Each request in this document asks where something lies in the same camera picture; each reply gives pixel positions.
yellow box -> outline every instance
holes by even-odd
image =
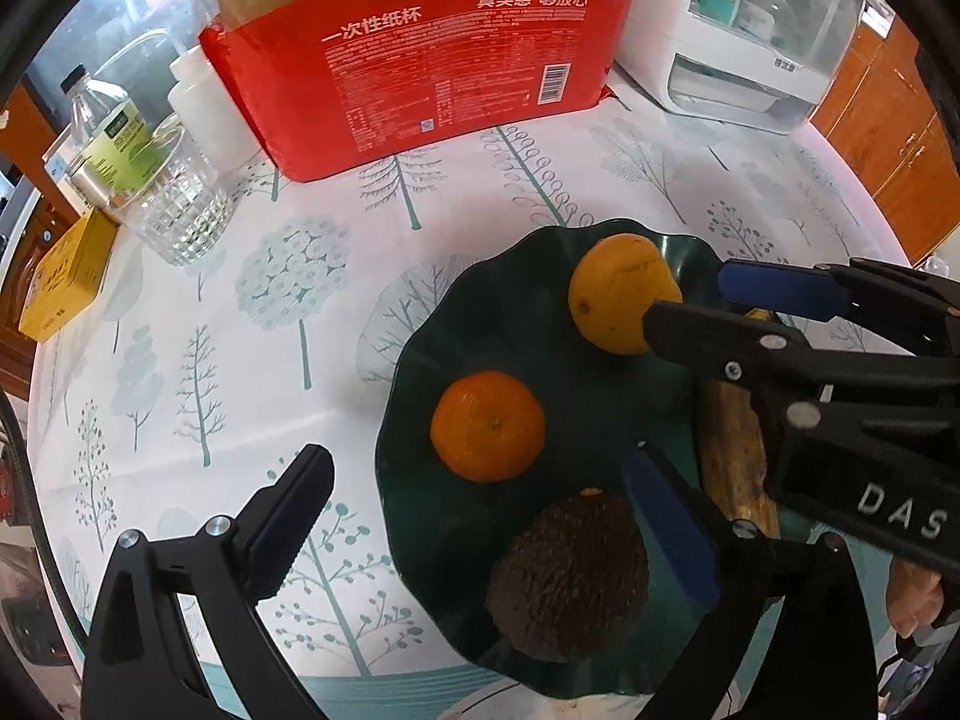
[[[37,266],[20,315],[21,333],[47,341],[93,303],[116,233],[116,224],[96,209],[66,231]]]

white appliance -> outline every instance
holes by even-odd
[[[788,133],[827,95],[863,5],[634,0],[616,59],[669,111]]]

barcode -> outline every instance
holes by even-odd
[[[563,99],[566,78],[570,75],[570,63],[565,65],[547,65],[544,67],[544,80],[541,81],[541,94],[537,105],[559,103]]]

white bottle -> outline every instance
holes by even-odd
[[[260,151],[260,143],[203,49],[193,47],[174,60],[170,71],[176,79],[176,86],[167,97],[170,107],[213,169],[230,172],[253,159]]]
[[[787,0],[743,0],[734,25],[775,49],[788,52],[795,20]]]

person's hand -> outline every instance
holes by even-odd
[[[887,581],[887,617],[902,637],[912,637],[917,626],[929,625],[944,608],[940,575],[894,557]]]

